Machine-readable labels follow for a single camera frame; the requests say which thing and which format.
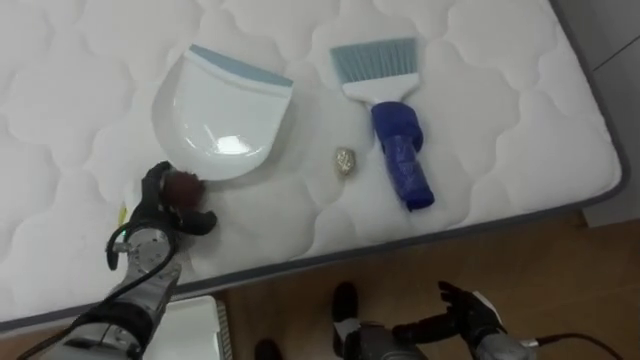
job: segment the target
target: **small rock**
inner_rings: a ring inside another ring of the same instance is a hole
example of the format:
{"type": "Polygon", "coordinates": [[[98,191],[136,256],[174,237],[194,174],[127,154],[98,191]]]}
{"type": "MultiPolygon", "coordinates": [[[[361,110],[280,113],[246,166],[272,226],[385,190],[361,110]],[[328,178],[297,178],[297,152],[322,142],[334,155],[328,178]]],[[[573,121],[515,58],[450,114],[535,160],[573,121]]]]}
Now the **small rock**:
{"type": "Polygon", "coordinates": [[[356,166],[356,153],[349,148],[340,147],[336,150],[335,161],[338,173],[347,176],[356,166]]]}

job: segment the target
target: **light blue bristles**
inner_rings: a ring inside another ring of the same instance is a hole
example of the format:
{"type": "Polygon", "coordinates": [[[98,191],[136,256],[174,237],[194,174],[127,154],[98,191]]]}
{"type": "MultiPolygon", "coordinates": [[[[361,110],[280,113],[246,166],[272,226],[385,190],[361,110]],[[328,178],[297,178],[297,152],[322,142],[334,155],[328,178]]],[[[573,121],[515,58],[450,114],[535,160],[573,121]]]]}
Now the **light blue bristles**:
{"type": "Polygon", "coordinates": [[[331,49],[343,84],[411,74],[418,71],[416,39],[394,39],[331,49]]]}

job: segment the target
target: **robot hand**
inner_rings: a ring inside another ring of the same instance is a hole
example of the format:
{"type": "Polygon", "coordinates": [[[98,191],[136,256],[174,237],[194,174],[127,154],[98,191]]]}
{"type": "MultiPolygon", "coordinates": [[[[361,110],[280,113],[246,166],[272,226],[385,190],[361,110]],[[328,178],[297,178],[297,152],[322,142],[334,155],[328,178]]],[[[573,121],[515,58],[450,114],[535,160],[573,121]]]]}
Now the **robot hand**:
{"type": "Polygon", "coordinates": [[[469,292],[448,282],[438,283],[447,315],[478,360],[533,360],[535,353],[507,335],[493,304],[479,292],[469,292]]]}
{"type": "Polygon", "coordinates": [[[448,303],[447,314],[469,347],[475,348],[487,335],[507,331],[493,305],[480,293],[471,293],[448,282],[438,282],[440,298],[448,303]]]}
{"type": "MultiPolygon", "coordinates": [[[[163,198],[162,195],[163,192],[166,192],[166,188],[180,188],[180,185],[183,185],[172,184],[177,178],[177,176],[173,176],[174,174],[186,175],[188,182],[195,182],[196,187],[201,186],[194,175],[176,172],[168,161],[160,162],[151,168],[142,178],[140,203],[133,210],[129,221],[114,232],[112,239],[107,244],[107,263],[111,270],[115,270],[118,266],[118,253],[114,250],[115,238],[123,231],[126,242],[131,234],[141,228],[155,228],[167,236],[175,238],[176,232],[202,236],[208,234],[215,227],[217,218],[212,211],[201,213],[193,208],[178,207],[163,198]]],[[[191,200],[190,202],[198,203],[202,191],[196,188],[195,193],[194,191],[191,191],[191,194],[187,192],[188,196],[195,197],[195,201],[191,200]]]]}
{"type": "Polygon", "coordinates": [[[426,344],[460,335],[477,360],[533,360],[535,353],[507,335],[500,316],[482,294],[439,282],[445,314],[398,325],[392,332],[404,344],[426,344]]]}

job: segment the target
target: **quilted pattern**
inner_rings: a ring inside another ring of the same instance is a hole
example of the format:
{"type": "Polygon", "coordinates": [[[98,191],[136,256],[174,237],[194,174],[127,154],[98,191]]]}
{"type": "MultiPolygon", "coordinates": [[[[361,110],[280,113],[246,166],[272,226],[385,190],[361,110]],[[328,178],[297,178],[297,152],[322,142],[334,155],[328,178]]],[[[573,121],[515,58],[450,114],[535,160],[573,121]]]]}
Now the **quilted pattern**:
{"type": "Polygon", "coordinates": [[[96,301],[122,278],[104,243],[125,187],[164,158],[151,104],[194,42],[295,91],[267,162],[210,184],[220,226],[183,254],[182,281],[554,208],[621,177],[548,0],[2,0],[0,321],[96,301]],[[420,39],[407,102],[437,197],[413,213],[328,51],[400,36],[420,39]],[[357,154],[346,180],[341,146],[357,154]]]}

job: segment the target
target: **person's foot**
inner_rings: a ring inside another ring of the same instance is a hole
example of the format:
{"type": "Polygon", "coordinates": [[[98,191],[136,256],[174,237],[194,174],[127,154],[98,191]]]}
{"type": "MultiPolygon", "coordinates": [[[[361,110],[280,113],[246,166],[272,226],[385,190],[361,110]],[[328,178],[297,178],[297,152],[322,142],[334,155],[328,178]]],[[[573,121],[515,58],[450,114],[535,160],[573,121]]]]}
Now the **person's foot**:
{"type": "Polygon", "coordinates": [[[333,352],[336,356],[342,357],[347,335],[360,328],[358,292],[352,283],[344,282],[336,287],[333,292],[331,318],[333,320],[333,352]]]}
{"type": "Polygon", "coordinates": [[[282,354],[273,340],[262,339],[256,344],[253,358],[255,360],[282,360],[282,354]]]}

